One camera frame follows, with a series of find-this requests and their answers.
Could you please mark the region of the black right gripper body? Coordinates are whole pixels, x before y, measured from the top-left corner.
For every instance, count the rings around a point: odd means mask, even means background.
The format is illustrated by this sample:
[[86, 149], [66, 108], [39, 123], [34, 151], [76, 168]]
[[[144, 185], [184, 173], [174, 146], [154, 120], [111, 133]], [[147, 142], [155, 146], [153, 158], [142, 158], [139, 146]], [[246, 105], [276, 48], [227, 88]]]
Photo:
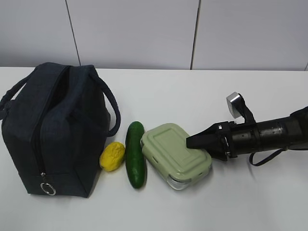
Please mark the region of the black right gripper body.
[[228, 158], [236, 158], [241, 154], [255, 153], [259, 146], [259, 134], [257, 124], [234, 122], [220, 122], [218, 125], [217, 134], [219, 135], [221, 144], [228, 147]]

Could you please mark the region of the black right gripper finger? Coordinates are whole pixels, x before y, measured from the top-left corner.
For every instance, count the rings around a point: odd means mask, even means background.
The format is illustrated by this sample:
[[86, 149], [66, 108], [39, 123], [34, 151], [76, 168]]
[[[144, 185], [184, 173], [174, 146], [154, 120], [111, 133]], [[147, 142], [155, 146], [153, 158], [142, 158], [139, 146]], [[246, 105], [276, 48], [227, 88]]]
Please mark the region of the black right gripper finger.
[[212, 125], [206, 130], [186, 139], [186, 147], [190, 149], [221, 150], [222, 144], [217, 134], [218, 125]]
[[222, 144], [208, 144], [204, 149], [211, 155], [212, 158], [221, 161], [227, 161], [228, 147], [224, 147]]

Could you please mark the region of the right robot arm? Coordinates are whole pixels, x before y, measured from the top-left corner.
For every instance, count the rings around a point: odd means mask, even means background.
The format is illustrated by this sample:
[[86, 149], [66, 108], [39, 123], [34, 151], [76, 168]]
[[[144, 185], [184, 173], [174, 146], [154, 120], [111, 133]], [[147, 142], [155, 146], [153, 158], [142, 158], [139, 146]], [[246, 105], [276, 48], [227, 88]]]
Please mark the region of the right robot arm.
[[263, 122], [219, 122], [186, 139], [189, 149], [204, 149], [212, 158], [227, 161], [241, 154], [274, 153], [256, 165], [260, 166], [283, 151], [305, 151], [308, 148], [308, 109], [288, 117]]

